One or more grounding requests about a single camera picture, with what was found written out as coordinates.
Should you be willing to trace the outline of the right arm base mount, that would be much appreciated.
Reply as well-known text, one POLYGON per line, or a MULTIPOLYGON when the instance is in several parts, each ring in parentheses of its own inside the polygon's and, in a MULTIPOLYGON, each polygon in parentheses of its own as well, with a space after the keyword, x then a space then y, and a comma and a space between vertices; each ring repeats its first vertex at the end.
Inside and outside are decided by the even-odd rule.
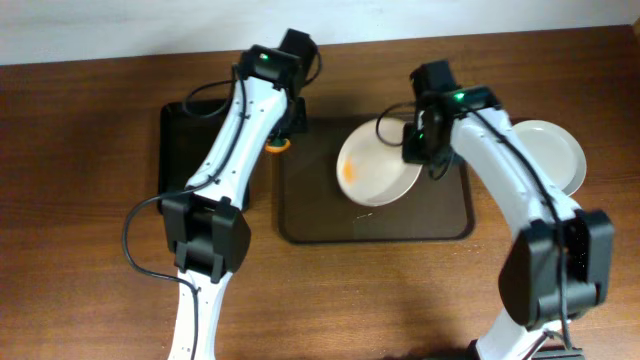
MULTIPOLYGON (((464 359, 479 360, 480 357, 475 349, 476 340, 472 341, 465 351, 464 359)), ((586 360, 582 349, 566 350, 562 348, 543 348, 537 351, 531 360, 586 360)))

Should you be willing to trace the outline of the green and orange sponge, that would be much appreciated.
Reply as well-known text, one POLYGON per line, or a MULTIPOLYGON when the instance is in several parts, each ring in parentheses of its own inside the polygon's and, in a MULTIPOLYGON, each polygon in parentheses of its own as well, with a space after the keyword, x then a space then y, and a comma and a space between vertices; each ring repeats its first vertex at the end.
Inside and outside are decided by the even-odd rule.
POLYGON ((291 142, 286 138, 274 138, 265 144, 265 150, 272 154, 279 154, 286 151, 291 146, 291 142))

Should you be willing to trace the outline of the white plate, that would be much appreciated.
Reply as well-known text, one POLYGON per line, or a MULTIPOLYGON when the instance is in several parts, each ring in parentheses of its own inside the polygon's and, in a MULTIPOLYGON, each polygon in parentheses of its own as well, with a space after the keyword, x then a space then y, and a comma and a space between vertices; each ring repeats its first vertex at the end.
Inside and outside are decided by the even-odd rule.
POLYGON ((416 183, 422 171, 419 164, 406 163, 402 148, 384 144, 398 143, 405 121, 383 118, 379 127, 371 119, 353 130, 336 161, 336 178, 340 189, 352 202, 378 207, 390 204, 405 195, 416 183))

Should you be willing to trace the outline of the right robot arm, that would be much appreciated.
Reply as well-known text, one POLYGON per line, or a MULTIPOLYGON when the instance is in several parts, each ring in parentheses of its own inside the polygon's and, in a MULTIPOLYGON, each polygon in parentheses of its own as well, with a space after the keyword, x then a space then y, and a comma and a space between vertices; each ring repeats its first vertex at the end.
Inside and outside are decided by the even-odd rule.
POLYGON ((472 167, 499 206, 513 244, 498 287, 503 308, 466 359, 581 359, 569 324, 608 295, 614 227, 557 188, 513 131, 486 86, 463 88, 445 60, 410 75, 414 120, 402 158, 438 181, 456 161, 472 167))

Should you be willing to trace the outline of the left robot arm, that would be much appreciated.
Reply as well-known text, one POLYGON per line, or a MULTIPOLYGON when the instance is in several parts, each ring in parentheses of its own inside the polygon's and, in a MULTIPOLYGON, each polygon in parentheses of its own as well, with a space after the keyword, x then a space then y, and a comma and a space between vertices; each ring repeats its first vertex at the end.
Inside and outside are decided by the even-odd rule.
POLYGON ((182 194, 161 203, 178 269, 179 303, 169 356, 212 359, 224 293, 249 249, 242 210, 263 149, 288 145, 301 90, 321 57, 307 33, 290 29, 277 48, 254 45, 233 71, 225 120, 182 194))

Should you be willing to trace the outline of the pale green top plate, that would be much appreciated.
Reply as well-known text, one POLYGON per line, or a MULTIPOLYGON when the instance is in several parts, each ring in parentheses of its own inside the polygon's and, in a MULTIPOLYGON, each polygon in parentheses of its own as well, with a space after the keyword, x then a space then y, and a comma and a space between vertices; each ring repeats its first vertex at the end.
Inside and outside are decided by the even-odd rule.
POLYGON ((578 191, 586 178, 586 156, 567 130, 543 120, 526 120, 513 129, 556 187, 568 196, 578 191))

